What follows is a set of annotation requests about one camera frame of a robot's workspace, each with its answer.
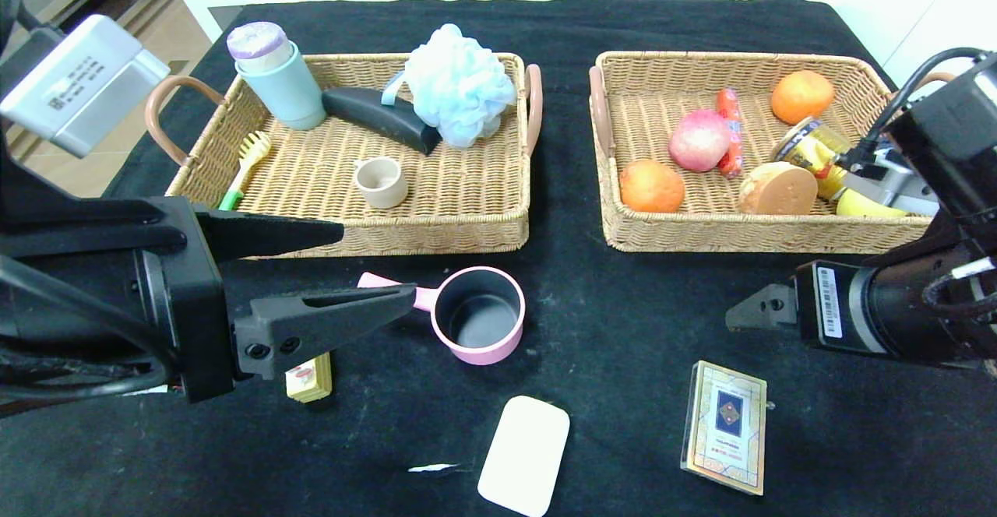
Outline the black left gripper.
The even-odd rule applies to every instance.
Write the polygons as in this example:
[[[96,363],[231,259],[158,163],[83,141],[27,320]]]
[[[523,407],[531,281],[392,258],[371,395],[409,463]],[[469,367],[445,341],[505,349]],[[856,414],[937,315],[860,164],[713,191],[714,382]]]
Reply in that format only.
[[[413,283],[261,297],[231,333],[217,264],[343,237],[341,223],[177,197],[3,207],[2,402],[154,389],[211,399],[238,371],[272,380],[413,311]]]

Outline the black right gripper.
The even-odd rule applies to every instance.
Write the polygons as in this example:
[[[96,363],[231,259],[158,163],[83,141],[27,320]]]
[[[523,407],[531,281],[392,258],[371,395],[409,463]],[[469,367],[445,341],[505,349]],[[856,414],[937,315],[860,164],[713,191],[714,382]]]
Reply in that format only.
[[[822,350],[909,362],[971,367],[972,351],[937,316],[913,284],[872,266],[814,261],[795,278],[770,283],[725,314],[731,332],[800,329]]]

